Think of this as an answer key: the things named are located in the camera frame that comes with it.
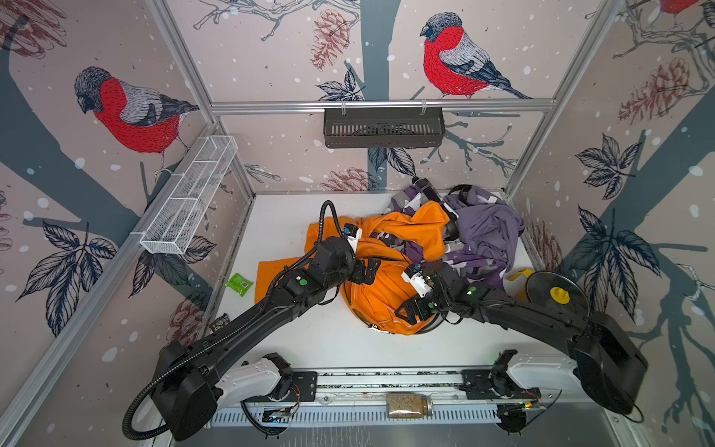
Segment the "orange trousers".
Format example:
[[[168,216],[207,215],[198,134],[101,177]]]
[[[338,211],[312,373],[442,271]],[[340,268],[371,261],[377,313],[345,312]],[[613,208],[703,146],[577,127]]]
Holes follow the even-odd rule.
[[[357,258],[382,261],[376,279],[402,279],[401,273],[410,264],[434,262],[445,253],[443,234],[449,217],[434,201],[413,212],[389,212],[357,219],[341,216],[338,221],[335,223],[333,218],[326,217],[309,225],[305,251],[318,241],[320,227],[324,228],[324,238],[329,238],[336,237],[338,229],[345,224],[357,225],[362,229]]]

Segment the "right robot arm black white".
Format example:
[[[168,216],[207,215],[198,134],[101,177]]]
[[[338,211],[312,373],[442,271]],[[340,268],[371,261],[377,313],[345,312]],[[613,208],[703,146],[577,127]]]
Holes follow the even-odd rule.
[[[395,311],[400,320],[415,325],[452,312],[528,335],[575,361],[582,389],[601,407],[620,415],[635,409],[648,362],[609,315],[521,301],[470,283],[443,262],[411,264],[401,277],[416,294]]]

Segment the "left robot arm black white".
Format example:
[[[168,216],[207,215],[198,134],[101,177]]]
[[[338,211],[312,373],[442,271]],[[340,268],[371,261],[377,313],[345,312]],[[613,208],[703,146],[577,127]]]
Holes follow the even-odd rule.
[[[152,381],[123,417],[127,439],[171,432],[175,441],[184,441],[235,404],[264,436],[285,431],[280,423],[316,397],[316,376],[295,372],[277,353],[246,365],[240,361],[271,333],[312,307],[327,305],[328,292],[339,292],[347,282],[374,281],[378,262],[357,258],[360,228],[337,218],[333,225],[337,233],[329,237],[320,220],[313,247],[275,275],[258,304],[189,346],[174,341],[162,348]]]

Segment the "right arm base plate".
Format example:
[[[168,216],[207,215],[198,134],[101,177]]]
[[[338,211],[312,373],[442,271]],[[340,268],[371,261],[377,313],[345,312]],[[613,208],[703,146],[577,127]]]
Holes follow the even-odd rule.
[[[540,400],[541,391],[538,387],[524,389],[519,386],[506,372],[492,370],[463,370],[463,382],[458,386],[465,392],[469,400]]]

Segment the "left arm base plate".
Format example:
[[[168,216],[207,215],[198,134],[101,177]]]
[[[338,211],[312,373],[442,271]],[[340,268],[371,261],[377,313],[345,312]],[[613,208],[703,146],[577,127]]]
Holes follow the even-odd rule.
[[[261,400],[263,402],[314,402],[317,391],[317,372],[294,372],[288,378],[281,378],[277,387]]]

